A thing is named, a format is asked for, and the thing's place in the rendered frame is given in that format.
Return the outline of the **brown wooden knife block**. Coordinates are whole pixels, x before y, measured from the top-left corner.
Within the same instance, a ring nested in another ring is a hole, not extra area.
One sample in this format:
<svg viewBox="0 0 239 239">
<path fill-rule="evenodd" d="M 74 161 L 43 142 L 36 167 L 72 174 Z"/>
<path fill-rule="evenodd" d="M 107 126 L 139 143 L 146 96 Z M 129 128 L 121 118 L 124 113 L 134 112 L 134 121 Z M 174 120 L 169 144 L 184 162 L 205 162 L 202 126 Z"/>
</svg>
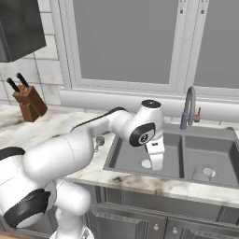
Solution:
<svg viewBox="0 0 239 239">
<path fill-rule="evenodd" d="M 47 112 L 48 108 L 34 86 L 26 88 L 18 86 L 20 91 L 14 91 L 13 97 L 20 104 L 22 117 L 27 122 L 35 122 Z"/>
</svg>

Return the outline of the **dark wall cupboard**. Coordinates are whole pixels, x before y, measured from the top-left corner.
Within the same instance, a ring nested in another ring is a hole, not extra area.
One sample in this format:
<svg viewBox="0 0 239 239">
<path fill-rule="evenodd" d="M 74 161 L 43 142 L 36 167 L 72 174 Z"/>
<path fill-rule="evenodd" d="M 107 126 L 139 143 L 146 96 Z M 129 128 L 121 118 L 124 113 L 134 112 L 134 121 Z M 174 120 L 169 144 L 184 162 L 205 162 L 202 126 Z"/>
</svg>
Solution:
<svg viewBox="0 0 239 239">
<path fill-rule="evenodd" d="M 46 46 L 37 0 L 0 0 L 0 63 Z"/>
</svg>

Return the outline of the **grey cupboard front panel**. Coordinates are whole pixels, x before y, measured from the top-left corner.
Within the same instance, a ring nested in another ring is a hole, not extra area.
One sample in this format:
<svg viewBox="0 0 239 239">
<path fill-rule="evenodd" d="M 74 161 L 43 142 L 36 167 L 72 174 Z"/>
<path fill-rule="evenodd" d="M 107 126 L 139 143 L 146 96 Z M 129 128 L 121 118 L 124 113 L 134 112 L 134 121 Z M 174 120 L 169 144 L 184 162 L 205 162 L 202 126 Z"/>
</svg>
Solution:
<svg viewBox="0 0 239 239">
<path fill-rule="evenodd" d="M 219 205 L 204 204 L 140 192 L 111 188 L 99 188 L 98 192 L 99 198 L 103 203 L 133 206 L 175 215 L 183 215 L 190 218 L 205 218 L 215 221 L 220 211 Z"/>
</svg>

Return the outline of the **black-handled knife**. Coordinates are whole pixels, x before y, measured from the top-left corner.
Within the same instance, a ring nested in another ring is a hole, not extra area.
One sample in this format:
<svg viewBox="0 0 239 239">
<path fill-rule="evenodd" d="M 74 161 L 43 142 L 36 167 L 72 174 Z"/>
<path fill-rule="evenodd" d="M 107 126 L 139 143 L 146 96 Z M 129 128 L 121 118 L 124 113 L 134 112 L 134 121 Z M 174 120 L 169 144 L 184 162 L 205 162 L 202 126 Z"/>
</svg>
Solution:
<svg viewBox="0 0 239 239">
<path fill-rule="evenodd" d="M 25 80 L 25 78 L 23 77 L 23 75 L 21 73 L 17 73 L 16 77 L 20 80 L 21 84 L 28 88 L 29 84 L 27 83 L 27 81 Z"/>
<path fill-rule="evenodd" d="M 11 88 L 16 91 L 16 92 L 20 92 L 20 89 L 18 88 L 18 86 L 15 84 L 15 82 L 12 80 L 12 78 L 8 77 L 7 78 L 7 83 L 11 86 Z"/>
</svg>

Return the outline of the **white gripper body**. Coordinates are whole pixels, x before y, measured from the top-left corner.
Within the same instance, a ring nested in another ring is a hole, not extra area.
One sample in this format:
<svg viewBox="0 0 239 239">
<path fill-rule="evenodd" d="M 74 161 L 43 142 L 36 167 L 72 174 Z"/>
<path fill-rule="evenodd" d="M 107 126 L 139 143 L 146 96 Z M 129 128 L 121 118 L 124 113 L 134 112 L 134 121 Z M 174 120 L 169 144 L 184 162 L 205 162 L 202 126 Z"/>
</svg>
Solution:
<svg viewBox="0 0 239 239">
<path fill-rule="evenodd" d="M 161 170 L 163 167 L 163 154 L 157 153 L 157 154 L 150 154 L 149 160 L 151 163 L 151 167 L 153 170 Z"/>
</svg>

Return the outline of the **dark grey double sink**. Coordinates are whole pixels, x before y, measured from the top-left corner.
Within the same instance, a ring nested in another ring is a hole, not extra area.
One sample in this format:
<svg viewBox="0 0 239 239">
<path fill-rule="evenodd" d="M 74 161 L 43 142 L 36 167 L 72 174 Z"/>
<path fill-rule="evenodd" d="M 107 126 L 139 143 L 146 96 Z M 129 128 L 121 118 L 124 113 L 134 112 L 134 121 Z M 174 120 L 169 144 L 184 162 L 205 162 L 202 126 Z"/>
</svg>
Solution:
<svg viewBox="0 0 239 239">
<path fill-rule="evenodd" d="M 143 147 L 134 148 L 115 138 L 104 168 L 141 176 L 179 179 L 239 189 L 239 139 L 233 130 L 166 124 L 165 152 L 160 171 L 149 167 Z"/>
</svg>

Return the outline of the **grey curved tap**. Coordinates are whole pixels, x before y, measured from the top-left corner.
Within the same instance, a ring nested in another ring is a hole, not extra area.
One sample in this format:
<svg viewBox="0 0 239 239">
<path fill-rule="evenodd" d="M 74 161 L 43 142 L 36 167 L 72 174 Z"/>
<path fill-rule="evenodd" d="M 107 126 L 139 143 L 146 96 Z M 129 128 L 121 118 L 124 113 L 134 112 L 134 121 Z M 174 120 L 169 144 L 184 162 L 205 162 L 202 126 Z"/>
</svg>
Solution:
<svg viewBox="0 0 239 239">
<path fill-rule="evenodd" d="M 193 86 L 190 86 L 187 91 L 184 110 L 181 117 L 180 129 L 185 130 L 187 126 L 191 126 L 194 122 L 196 93 Z"/>
</svg>

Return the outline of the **grey metal measuring cup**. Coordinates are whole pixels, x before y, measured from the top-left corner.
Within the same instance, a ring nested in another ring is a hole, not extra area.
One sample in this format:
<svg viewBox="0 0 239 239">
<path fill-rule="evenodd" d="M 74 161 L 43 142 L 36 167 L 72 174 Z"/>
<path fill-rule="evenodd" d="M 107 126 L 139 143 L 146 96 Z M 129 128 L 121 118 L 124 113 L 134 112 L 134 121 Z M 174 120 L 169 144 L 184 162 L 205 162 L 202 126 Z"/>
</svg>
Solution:
<svg viewBox="0 0 239 239">
<path fill-rule="evenodd" d="M 105 138 L 101 135 L 96 137 L 96 145 L 94 151 L 97 152 L 100 146 L 105 144 Z"/>
</svg>

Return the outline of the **grey cupboard door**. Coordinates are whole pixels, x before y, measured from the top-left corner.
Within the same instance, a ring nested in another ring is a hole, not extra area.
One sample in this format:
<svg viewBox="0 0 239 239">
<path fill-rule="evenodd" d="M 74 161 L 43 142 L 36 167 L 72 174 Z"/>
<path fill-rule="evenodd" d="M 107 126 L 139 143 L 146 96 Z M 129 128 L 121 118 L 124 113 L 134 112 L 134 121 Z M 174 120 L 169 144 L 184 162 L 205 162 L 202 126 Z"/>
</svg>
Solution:
<svg viewBox="0 0 239 239">
<path fill-rule="evenodd" d="M 239 222 L 168 219 L 164 239 L 239 239 Z"/>
<path fill-rule="evenodd" d="M 165 218 L 136 213 L 90 212 L 89 219 L 95 239 L 162 239 L 165 227 Z"/>
</svg>

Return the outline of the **white framed window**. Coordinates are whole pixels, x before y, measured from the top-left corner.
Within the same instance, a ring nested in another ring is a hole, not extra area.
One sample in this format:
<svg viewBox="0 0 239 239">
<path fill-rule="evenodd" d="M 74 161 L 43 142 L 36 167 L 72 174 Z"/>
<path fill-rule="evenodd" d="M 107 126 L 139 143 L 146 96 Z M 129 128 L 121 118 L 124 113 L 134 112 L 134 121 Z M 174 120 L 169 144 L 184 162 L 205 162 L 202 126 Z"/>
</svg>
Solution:
<svg viewBox="0 0 239 239">
<path fill-rule="evenodd" d="M 239 0 L 50 0 L 64 106 L 239 122 Z"/>
</svg>

